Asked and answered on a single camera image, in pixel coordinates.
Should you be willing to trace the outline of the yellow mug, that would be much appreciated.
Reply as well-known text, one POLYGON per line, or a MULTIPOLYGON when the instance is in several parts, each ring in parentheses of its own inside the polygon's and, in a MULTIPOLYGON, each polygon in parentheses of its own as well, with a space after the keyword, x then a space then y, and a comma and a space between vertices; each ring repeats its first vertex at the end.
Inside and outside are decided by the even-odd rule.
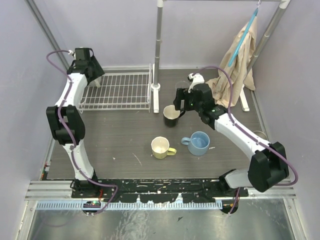
POLYGON ((177 153, 175 148, 170 147, 168 139, 162 136, 155 137, 150 145, 153 156, 158 160, 162 160, 167 156, 174 156, 177 153))

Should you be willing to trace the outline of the black mug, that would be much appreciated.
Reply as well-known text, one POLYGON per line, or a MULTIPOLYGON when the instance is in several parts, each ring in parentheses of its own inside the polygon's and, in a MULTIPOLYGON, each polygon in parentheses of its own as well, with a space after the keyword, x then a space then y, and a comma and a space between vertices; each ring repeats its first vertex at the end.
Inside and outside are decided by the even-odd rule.
POLYGON ((178 124, 179 121, 179 114, 181 110, 175 110, 174 105, 168 105, 163 109, 163 121, 164 124, 169 127, 173 128, 178 124))

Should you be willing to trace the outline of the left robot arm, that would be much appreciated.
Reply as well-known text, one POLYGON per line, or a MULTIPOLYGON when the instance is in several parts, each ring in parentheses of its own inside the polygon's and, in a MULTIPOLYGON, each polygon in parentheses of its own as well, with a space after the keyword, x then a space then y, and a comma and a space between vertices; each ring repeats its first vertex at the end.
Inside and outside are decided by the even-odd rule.
POLYGON ((73 61, 67 70, 60 70, 66 76, 66 84, 55 105, 47 107, 46 117, 53 139, 64 148, 71 161, 74 170, 71 189, 95 198, 100 193, 100 185, 85 149, 86 127, 79 107, 85 88, 99 80, 104 70, 92 48, 78 47, 68 50, 67 54, 73 61))

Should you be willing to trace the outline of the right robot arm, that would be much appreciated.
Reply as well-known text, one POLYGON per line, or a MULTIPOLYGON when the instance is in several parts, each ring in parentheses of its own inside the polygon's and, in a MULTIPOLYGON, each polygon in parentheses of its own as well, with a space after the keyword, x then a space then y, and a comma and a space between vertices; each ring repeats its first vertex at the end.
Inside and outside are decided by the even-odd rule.
POLYGON ((223 196, 231 197, 237 188, 247 187, 263 193, 289 176, 284 146, 255 135, 227 108, 215 104, 206 83, 197 84, 191 90, 178 88, 173 104, 176 110, 196 111, 204 124, 227 137, 248 157, 248 169, 232 169, 219 177, 219 191, 223 196))

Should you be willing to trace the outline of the white speckled mug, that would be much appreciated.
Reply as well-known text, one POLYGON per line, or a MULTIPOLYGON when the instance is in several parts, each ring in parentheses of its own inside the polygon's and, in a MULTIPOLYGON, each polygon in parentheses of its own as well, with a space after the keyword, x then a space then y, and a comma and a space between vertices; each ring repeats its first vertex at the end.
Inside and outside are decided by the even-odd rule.
POLYGON ((102 77, 98 77, 94 80, 94 84, 97 88, 100 88, 101 87, 101 81, 102 81, 102 77))

